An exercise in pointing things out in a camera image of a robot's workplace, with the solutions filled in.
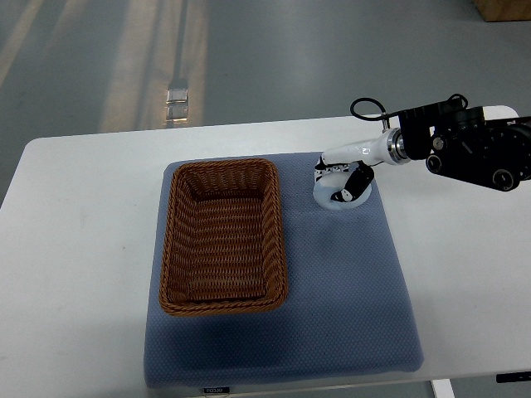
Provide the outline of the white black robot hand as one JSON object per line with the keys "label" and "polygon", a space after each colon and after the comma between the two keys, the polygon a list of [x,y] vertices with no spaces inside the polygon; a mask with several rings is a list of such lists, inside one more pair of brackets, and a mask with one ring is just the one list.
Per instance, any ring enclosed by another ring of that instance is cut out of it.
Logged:
{"label": "white black robot hand", "polygon": [[[370,166],[379,163],[400,165],[405,163],[405,148],[400,128],[386,129],[378,138],[357,141],[341,147],[325,150],[320,162],[327,167],[327,173],[335,179],[337,190],[331,195],[332,201],[351,203],[357,201],[370,188],[374,172]],[[314,167],[314,181],[323,177],[326,167]]]}

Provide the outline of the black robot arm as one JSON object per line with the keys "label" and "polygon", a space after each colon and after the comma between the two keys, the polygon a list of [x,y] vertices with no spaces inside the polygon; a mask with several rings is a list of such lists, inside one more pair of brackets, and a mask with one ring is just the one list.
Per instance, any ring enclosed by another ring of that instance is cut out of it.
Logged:
{"label": "black robot arm", "polygon": [[328,210],[363,204],[374,167],[424,161],[429,172],[501,192],[530,179],[530,119],[488,120],[464,95],[394,113],[377,100],[380,114],[357,119],[382,122],[378,138],[328,149],[314,167],[315,201]]}

